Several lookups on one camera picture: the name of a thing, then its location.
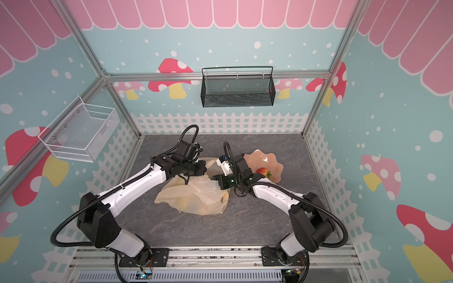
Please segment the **red apple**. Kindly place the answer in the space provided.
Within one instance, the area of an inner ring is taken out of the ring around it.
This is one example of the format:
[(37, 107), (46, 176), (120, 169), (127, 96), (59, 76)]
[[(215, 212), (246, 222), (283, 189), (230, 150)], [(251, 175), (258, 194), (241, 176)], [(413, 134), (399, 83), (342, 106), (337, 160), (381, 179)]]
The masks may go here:
[(261, 167), (256, 170), (256, 173), (263, 175), (265, 178), (270, 178), (272, 176), (272, 173), (270, 169)]

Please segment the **translucent cream plastic bag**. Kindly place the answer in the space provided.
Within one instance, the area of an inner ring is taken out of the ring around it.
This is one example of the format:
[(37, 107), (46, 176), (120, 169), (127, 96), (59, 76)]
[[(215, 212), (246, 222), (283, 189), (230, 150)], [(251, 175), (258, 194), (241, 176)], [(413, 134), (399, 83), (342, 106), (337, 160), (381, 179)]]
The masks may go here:
[(223, 174), (216, 158), (203, 158), (207, 171), (203, 176), (191, 177), (189, 183), (172, 178), (157, 194), (156, 204), (166, 203), (185, 213), (200, 216), (222, 214), (228, 205), (230, 190), (222, 190), (213, 176)]

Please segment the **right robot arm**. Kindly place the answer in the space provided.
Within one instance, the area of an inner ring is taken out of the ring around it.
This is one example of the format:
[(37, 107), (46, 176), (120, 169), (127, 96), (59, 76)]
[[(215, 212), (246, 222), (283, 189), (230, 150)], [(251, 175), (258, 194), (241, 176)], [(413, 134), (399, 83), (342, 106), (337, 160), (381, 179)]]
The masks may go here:
[(314, 193), (297, 195), (250, 169), (240, 175), (222, 173), (211, 180), (217, 181), (222, 190), (239, 189), (242, 194), (265, 200), (289, 216), (293, 231), (276, 245), (277, 260), (283, 265), (302, 262), (303, 252), (316, 252), (336, 229)]

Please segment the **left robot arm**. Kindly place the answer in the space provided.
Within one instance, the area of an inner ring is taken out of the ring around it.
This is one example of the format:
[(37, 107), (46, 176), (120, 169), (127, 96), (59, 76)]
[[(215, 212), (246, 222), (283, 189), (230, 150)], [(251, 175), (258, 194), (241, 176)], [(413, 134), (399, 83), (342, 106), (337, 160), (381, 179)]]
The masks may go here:
[(197, 142), (181, 141), (175, 150), (150, 158), (139, 173), (99, 195), (87, 193), (81, 198), (77, 227), (96, 248), (107, 248), (119, 256), (132, 258), (138, 265), (151, 259), (149, 244), (121, 227), (116, 218), (135, 200), (152, 188), (174, 177), (185, 183), (206, 172), (206, 162), (199, 161), (203, 151)]

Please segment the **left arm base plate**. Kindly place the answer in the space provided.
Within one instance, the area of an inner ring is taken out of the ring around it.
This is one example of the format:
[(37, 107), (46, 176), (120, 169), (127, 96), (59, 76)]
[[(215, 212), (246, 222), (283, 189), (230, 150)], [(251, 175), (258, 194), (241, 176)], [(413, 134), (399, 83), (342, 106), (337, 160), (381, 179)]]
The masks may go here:
[(169, 248), (145, 248), (137, 256), (131, 258), (121, 256), (120, 267), (166, 267), (169, 259)]

